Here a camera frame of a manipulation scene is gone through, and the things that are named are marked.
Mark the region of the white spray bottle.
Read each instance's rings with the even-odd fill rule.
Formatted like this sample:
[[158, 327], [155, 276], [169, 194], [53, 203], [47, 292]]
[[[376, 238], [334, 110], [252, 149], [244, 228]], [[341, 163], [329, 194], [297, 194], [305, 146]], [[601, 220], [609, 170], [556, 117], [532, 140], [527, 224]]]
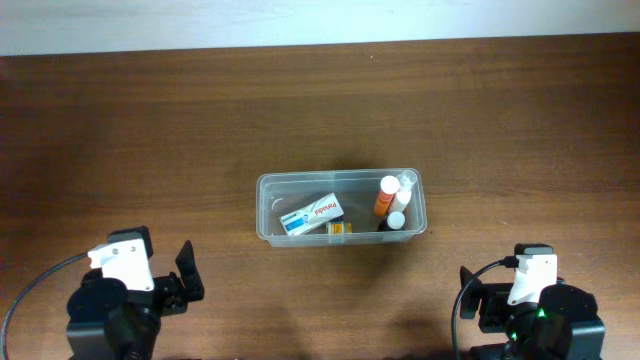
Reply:
[[413, 187], [417, 183], [418, 176], [414, 171], [406, 170], [397, 176], [400, 187], [390, 204], [390, 212], [403, 212], [408, 206]]

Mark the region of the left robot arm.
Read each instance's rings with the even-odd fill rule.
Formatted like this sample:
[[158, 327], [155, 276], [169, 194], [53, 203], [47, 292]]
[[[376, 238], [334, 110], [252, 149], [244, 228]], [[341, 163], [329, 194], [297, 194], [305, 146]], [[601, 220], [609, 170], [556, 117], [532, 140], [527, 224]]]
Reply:
[[177, 272], [154, 277], [145, 226], [117, 230], [87, 253], [87, 272], [67, 302], [66, 338], [75, 359], [150, 359], [161, 319], [187, 312], [205, 288], [192, 243], [175, 258]]

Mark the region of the orange tube white cap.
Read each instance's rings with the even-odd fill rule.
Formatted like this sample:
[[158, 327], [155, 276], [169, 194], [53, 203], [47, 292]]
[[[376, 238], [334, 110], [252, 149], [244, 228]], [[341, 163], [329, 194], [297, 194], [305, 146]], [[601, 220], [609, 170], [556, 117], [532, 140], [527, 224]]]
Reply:
[[400, 189], [400, 181], [395, 176], [385, 176], [380, 181], [379, 193], [374, 205], [374, 214], [384, 216], [395, 196]]

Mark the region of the dark bottle white cap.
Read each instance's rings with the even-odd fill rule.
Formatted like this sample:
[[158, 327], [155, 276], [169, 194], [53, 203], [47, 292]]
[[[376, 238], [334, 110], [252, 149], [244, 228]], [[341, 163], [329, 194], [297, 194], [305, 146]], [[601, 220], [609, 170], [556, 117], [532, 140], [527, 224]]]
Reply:
[[400, 211], [394, 211], [383, 219], [377, 228], [379, 232], [402, 230], [406, 222], [405, 215]]

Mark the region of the clear plastic container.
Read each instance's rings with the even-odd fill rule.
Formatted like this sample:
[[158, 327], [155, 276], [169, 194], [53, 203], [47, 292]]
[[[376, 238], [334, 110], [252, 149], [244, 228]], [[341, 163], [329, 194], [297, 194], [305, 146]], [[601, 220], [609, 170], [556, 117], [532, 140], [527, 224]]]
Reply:
[[[427, 211], [421, 182], [413, 186], [405, 209], [405, 225], [396, 231], [378, 229], [374, 214], [380, 182], [402, 168], [274, 173], [262, 175], [256, 185], [256, 232], [273, 247], [310, 247], [407, 242], [427, 229]], [[302, 235], [288, 235], [280, 217], [329, 194], [335, 194], [352, 225], [345, 234], [329, 234], [324, 225]]]

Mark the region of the white Panadol box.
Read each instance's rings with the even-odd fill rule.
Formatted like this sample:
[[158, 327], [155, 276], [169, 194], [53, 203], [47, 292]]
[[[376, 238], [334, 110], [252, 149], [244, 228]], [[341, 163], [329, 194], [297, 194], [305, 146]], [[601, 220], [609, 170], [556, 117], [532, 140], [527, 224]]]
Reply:
[[288, 236], [304, 235], [344, 215], [336, 195], [330, 193], [279, 218]]

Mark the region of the small jar gold lid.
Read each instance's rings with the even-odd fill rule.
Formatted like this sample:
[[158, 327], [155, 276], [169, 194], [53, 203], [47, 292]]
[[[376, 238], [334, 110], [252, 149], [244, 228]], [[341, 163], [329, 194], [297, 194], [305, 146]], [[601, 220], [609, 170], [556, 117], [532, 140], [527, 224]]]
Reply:
[[352, 233], [352, 224], [344, 221], [328, 222], [326, 232], [330, 244], [342, 244], [345, 236]]

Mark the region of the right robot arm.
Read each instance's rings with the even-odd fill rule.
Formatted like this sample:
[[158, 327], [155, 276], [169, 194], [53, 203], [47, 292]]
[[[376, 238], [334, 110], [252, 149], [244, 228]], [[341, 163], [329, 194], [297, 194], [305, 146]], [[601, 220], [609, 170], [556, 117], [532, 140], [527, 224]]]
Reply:
[[[514, 254], [476, 272], [462, 266], [461, 289], [451, 315], [456, 360], [600, 360], [606, 327], [593, 294], [558, 276], [558, 260], [546, 244], [523, 244]], [[478, 318], [485, 334], [502, 333], [504, 343], [461, 352], [459, 319]]]

